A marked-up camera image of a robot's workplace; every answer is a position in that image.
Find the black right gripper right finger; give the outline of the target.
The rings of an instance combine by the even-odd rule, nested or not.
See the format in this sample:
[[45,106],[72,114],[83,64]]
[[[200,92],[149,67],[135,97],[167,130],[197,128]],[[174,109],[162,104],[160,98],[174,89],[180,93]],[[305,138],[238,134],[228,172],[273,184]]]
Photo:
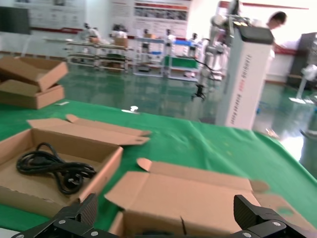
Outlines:
[[298,227],[270,208],[253,205],[242,195],[235,195],[233,214],[241,230],[231,238],[315,238],[316,232]]

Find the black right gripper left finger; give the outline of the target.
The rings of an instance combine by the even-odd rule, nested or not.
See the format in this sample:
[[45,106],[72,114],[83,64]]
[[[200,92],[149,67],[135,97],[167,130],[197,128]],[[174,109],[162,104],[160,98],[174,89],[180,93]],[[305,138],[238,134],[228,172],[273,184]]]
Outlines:
[[110,238],[111,233],[93,227],[98,198],[92,193],[81,203],[63,207],[49,221],[15,234],[14,238]]

